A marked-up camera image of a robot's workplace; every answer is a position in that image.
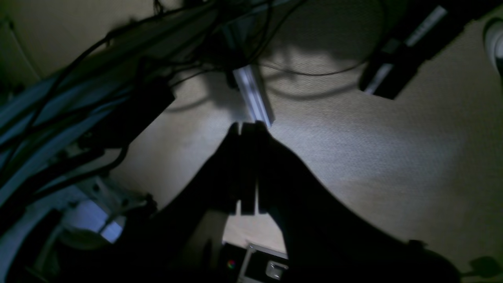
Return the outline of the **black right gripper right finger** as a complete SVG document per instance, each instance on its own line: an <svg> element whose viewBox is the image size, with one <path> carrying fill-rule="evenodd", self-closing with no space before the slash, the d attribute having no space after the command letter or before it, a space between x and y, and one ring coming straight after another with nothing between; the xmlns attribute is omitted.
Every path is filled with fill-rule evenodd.
<svg viewBox="0 0 503 283"><path fill-rule="evenodd" d="M420 241L376 228L336 199L293 151L256 123L268 212L282 231L285 283L458 283L457 268Z"/></svg>

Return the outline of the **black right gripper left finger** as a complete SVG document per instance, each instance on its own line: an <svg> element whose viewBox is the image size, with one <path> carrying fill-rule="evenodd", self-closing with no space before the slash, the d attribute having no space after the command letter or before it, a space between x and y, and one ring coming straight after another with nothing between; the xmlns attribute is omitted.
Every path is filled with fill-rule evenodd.
<svg viewBox="0 0 503 283"><path fill-rule="evenodd" d="M187 186L130 237L132 283L226 283L219 265L237 201L255 202L258 124L232 124Z"/></svg>

